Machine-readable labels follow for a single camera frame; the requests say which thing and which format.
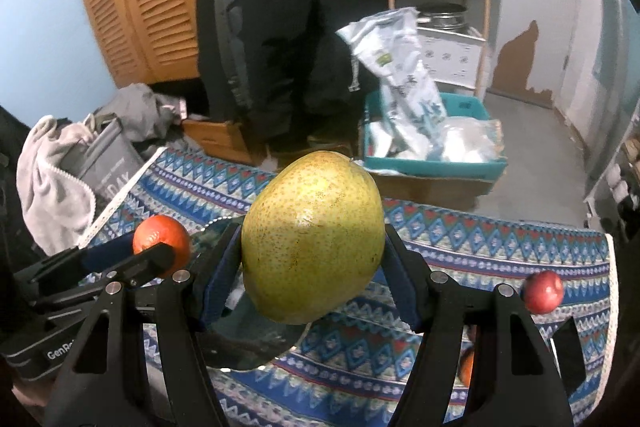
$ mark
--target blue wall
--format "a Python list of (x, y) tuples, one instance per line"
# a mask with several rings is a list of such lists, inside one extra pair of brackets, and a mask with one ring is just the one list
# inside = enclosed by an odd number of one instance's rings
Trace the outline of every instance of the blue wall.
[(115, 91), (82, 0), (0, 0), (2, 107), (78, 121)]

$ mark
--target screw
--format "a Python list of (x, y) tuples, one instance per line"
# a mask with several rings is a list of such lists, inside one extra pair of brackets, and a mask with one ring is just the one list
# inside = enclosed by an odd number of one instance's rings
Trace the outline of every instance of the screw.
[(189, 277), (191, 277), (191, 274), (187, 270), (178, 270), (174, 272), (171, 279), (175, 282), (185, 282), (189, 280)]
[(449, 280), (449, 276), (444, 272), (431, 272), (431, 280), (437, 284), (444, 284)]
[(508, 284), (500, 284), (498, 286), (498, 293), (503, 297), (511, 297), (513, 295), (513, 288)]
[(109, 295), (116, 295), (116, 293), (122, 290), (122, 284), (118, 281), (110, 282), (105, 289)]

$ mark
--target patterned blanket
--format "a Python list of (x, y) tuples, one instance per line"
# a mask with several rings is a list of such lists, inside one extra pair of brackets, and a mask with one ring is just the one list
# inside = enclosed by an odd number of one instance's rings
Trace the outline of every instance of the patterned blanket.
[[(133, 230), (152, 214), (168, 214), (190, 232), (220, 216), (237, 216), (273, 178), (257, 169), (207, 156), (160, 151), (98, 218), (82, 245), (98, 245)], [(519, 289), (541, 269), (562, 278), (564, 301), (536, 316), (547, 339), (576, 318), (587, 380), (571, 396), (576, 425), (602, 397), (617, 321), (612, 247), (605, 235), (540, 223), (510, 223), (407, 201), (385, 200), (386, 217), (407, 248), (463, 285)], [(382, 427), (391, 418), (412, 370), (421, 337), (394, 307), (383, 280), (312, 325), (300, 345), (249, 372), (211, 371), (229, 418), (244, 425)], [(463, 337), (461, 352), (470, 346)], [(153, 327), (145, 329), (148, 363), (161, 368)], [(462, 415), (467, 389), (456, 380), (446, 420)]]

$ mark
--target gray bag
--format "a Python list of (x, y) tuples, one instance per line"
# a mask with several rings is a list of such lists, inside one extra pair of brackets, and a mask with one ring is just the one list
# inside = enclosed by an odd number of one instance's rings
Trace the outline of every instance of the gray bag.
[(61, 169), (82, 180), (94, 191), (96, 214), (145, 164), (124, 136), (120, 120), (111, 115), (104, 122), (108, 123), (89, 147), (77, 144), (60, 162)]

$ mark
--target pot lid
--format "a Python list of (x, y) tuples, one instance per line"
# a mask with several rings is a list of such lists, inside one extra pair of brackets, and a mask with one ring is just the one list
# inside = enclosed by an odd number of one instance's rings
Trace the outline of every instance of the pot lid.
[(450, 2), (441, 2), (441, 3), (427, 3), (421, 4), (418, 6), (418, 12), (420, 15), (452, 15), (452, 14), (460, 14), (464, 15), (466, 13), (466, 6), (462, 6), (462, 4), (454, 4)]

